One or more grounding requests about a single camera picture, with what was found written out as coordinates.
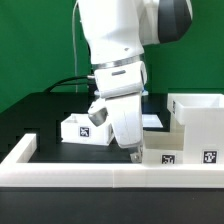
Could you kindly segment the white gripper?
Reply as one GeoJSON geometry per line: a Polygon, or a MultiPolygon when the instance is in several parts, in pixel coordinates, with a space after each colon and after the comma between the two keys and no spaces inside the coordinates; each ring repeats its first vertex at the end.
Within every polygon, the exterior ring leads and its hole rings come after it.
{"type": "Polygon", "coordinates": [[[145,64],[132,64],[95,71],[99,95],[105,100],[115,138],[129,148],[133,163],[142,162],[143,141],[141,97],[147,81],[145,64]]]}

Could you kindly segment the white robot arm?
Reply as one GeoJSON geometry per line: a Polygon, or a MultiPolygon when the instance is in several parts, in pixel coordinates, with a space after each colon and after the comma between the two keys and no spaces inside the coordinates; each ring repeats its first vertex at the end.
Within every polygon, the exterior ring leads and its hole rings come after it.
{"type": "Polygon", "coordinates": [[[109,120],[118,145],[142,160],[141,97],[147,82],[145,45],[179,40],[192,19],[191,0],[78,0],[99,98],[89,118],[109,120]]]}

